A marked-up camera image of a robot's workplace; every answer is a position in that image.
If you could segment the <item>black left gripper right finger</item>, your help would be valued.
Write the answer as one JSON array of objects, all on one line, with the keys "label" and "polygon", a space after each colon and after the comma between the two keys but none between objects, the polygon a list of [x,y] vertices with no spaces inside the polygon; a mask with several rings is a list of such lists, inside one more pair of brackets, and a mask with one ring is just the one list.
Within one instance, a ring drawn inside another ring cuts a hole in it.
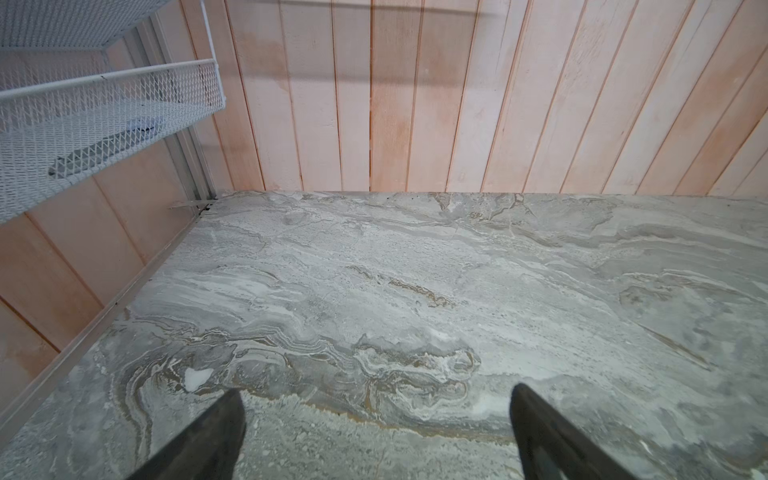
[{"label": "black left gripper right finger", "polygon": [[524,383],[512,390],[509,416],[526,479],[634,478]]}]

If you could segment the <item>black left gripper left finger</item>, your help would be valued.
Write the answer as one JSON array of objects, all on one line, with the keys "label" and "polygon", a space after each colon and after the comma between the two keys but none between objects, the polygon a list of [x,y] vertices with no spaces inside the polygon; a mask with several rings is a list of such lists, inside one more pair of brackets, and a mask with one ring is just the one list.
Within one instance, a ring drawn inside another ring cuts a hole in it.
[{"label": "black left gripper left finger", "polygon": [[130,477],[231,479],[245,433],[240,392],[230,389]]}]

